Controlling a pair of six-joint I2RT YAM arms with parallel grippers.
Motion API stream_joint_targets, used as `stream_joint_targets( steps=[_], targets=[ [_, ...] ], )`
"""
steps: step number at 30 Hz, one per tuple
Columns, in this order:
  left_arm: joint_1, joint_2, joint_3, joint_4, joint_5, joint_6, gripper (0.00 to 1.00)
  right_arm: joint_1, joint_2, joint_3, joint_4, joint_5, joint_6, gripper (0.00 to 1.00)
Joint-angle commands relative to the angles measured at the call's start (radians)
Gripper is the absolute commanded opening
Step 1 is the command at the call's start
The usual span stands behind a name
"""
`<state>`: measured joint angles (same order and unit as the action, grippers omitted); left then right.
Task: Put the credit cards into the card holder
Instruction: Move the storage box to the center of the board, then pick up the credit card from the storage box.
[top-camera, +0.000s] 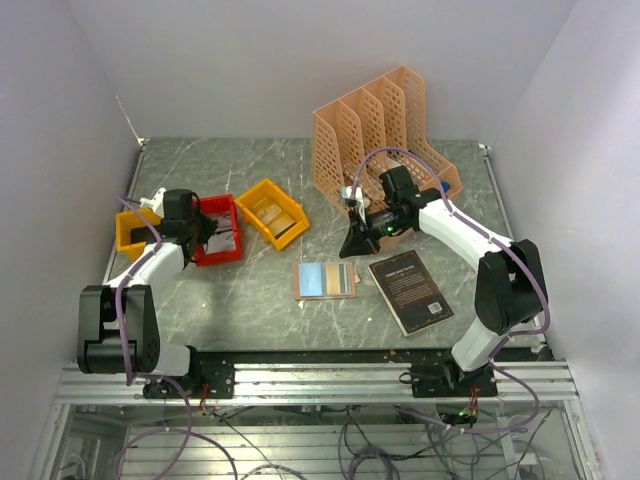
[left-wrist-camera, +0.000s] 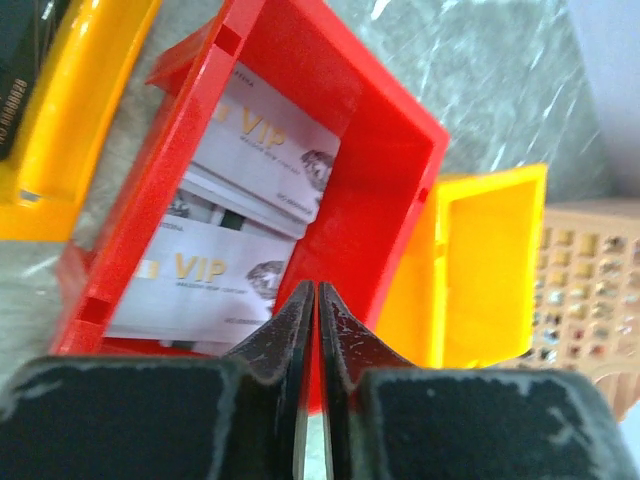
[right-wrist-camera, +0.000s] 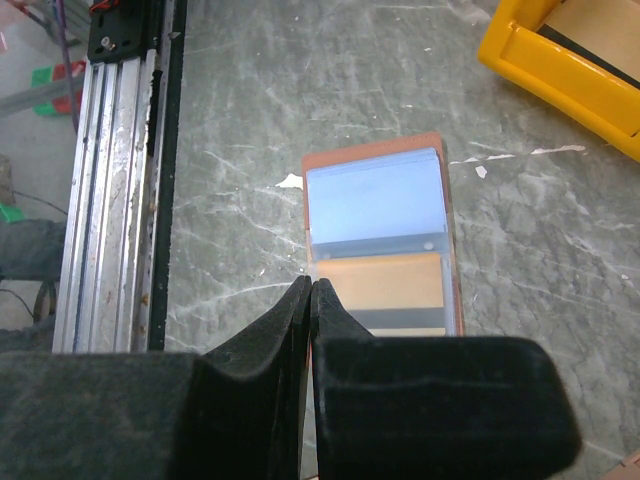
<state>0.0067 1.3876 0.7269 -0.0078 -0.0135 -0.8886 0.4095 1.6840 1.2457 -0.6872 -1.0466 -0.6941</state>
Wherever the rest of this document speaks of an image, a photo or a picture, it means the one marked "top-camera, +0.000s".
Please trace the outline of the red plastic bin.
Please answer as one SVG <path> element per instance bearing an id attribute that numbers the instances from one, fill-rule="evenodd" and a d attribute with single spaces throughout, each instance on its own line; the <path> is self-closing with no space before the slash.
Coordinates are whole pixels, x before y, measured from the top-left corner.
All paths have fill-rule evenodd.
<path id="1" fill-rule="evenodd" d="M 231 194 L 201 199 L 201 212 L 218 222 L 215 233 L 205 246 L 199 246 L 194 257 L 198 267 L 208 267 L 242 260 L 242 232 L 239 215 Z"/>

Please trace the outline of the gold credit card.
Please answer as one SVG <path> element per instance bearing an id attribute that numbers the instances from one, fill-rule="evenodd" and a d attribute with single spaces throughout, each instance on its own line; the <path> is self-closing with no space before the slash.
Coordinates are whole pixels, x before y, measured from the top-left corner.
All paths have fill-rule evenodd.
<path id="1" fill-rule="evenodd" d="M 326 294 L 349 296 L 353 292 L 352 267 L 349 263 L 328 263 L 325 266 Z"/>

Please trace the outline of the yellow bin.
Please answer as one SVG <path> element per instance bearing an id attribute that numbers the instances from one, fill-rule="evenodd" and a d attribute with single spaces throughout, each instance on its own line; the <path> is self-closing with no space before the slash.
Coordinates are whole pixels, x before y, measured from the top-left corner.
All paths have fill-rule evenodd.
<path id="1" fill-rule="evenodd" d="M 245 223 L 278 251 L 306 232 L 310 220 L 300 203 L 265 178 L 235 199 Z"/>
<path id="2" fill-rule="evenodd" d="M 148 244 L 156 242 L 155 235 L 148 224 L 158 229 L 162 221 L 161 217 L 151 209 L 143 208 L 140 213 L 147 222 L 130 210 L 115 216 L 116 250 L 125 254 L 131 262 L 135 262 L 143 254 Z"/>

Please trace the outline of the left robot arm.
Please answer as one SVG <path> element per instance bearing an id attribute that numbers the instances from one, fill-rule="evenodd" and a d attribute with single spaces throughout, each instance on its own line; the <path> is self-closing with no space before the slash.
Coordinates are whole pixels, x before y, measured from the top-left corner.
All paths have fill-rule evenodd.
<path id="1" fill-rule="evenodd" d="M 136 215 L 155 241 L 123 273 L 102 285 L 85 287 L 79 298 L 77 364 L 85 374 L 168 376 L 182 397 L 203 387 L 204 373 L 192 364 L 195 350 L 160 338 L 154 292 L 182 272 L 215 233 L 217 222 L 204 215 L 188 189 L 163 193 L 163 215 L 154 226 Z"/>

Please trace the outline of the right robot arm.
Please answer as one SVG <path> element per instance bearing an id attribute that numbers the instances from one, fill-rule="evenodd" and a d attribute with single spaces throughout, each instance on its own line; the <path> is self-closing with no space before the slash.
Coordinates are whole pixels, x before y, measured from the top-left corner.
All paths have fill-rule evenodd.
<path id="1" fill-rule="evenodd" d="M 404 166 L 381 175 L 386 208 L 366 211 L 366 199 L 356 185 L 343 187 L 349 230 L 341 247 L 342 258 L 375 255 L 381 240 L 408 230 L 430 235 L 465 260 L 476 273 L 476 318 L 451 348 L 453 364 L 440 373 L 450 394 L 465 394 L 476 383 L 475 371 L 487 365 L 538 314 L 549 323 L 539 250 L 530 240 L 514 241 L 498 235 L 464 214 L 449 200 L 444 187 L 421 190 Z"/>

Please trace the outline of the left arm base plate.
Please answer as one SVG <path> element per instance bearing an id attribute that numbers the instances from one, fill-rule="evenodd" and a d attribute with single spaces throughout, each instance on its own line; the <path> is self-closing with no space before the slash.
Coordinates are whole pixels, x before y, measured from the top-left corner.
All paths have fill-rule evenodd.
<path id="1" fill-rule="evenodd" d="M 234 394 L 235 368 L 226 361 L 202 362 L 198 370 L 174 377 L 190 399 L 231 399 Z M 149 380 L 142 390 L 146 400 L 181 399 L 178 388 L 168 380 Z"/>

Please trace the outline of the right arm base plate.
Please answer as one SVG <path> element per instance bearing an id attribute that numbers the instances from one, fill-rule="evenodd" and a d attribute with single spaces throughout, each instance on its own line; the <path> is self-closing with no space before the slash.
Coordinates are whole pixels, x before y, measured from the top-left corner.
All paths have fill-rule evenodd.
<path id="1" fill-rule="evenodd" d="M 412 364 L 398 378 L 411 387 L 414 398 L 471 398 L 496 397 L 494 372 L 483 367 L 473 372 L 462 372 L 454 363 Z"/>

